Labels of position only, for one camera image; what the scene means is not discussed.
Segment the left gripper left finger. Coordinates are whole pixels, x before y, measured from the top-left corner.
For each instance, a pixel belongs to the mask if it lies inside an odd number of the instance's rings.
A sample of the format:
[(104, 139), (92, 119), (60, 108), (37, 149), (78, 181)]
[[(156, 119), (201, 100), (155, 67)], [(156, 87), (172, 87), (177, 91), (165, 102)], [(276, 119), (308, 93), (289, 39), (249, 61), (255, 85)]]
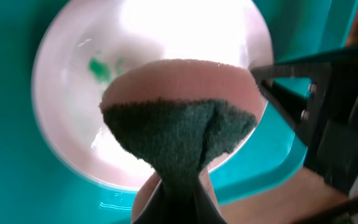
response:
[(162, 182), (159, 182), (139, 216), (133, 224), (169, 224), (173, 223), (171, 200), (165, 194)]

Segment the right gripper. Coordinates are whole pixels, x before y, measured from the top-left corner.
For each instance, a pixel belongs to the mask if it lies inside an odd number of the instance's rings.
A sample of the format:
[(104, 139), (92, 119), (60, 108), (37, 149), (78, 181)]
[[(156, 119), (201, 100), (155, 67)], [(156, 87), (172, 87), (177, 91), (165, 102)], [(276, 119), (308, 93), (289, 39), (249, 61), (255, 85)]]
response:
[(251, 70), (259, 90), (309, 146), (305, 166), (347, 194), (358, 188), (358, 53), (329, 63)]

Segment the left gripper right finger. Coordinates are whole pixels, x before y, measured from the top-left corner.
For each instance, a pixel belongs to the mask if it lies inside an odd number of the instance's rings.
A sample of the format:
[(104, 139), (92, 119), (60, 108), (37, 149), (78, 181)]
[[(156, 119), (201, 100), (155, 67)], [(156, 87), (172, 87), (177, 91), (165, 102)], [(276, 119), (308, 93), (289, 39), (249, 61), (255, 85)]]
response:
[(200, 179), (198, 179), (193, 191), (193, 198), (197, 224), (226, 224), (226, 221), (218, 212)]

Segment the orange and black sponge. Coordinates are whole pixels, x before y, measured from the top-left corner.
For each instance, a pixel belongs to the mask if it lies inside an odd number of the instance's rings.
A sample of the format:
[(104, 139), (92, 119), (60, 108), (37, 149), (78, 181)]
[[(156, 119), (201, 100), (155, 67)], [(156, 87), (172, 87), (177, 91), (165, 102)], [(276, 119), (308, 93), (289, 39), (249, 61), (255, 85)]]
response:
[(198, 179), (220, 213), (208, 165), (245, 143), (265, 105), (247, 69), (170, 59), (116, 78), (105, 90), (100, 109), (121, 147), (154, 168), (135, 196), (131, 221), (162, 182), (172, 203), (173, 223), (197, 223), (193, 191)]

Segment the white plate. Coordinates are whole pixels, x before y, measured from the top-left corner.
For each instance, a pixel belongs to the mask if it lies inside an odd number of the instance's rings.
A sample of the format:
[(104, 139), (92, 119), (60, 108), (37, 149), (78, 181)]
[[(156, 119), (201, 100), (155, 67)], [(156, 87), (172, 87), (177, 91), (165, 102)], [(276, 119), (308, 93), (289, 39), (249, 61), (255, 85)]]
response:
[(166, 58), (251, 69), (272, 64), (273, 47), (253, 1), (69, 1), (32, 74), (34, 113), (56, 155), (99, 185), (139, 190), (153, 170), (118, 144), (99, 104), (119, 75)]

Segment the teal plastic serving tray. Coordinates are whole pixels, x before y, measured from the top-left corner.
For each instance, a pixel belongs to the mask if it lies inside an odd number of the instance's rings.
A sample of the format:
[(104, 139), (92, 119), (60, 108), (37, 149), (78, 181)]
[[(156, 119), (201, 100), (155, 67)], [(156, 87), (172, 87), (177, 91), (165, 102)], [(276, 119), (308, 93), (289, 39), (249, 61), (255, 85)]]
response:
[[(35, 122), (31, 74), (61, 0), (0, 1), (0, 223), (129, 223), (132, 193), (74, 173), (49, 149)], [(305, 147), (275, 111), (249, 142), (211, 174), (229, 223), (293, 223), (347, 200), (306, 168)]]

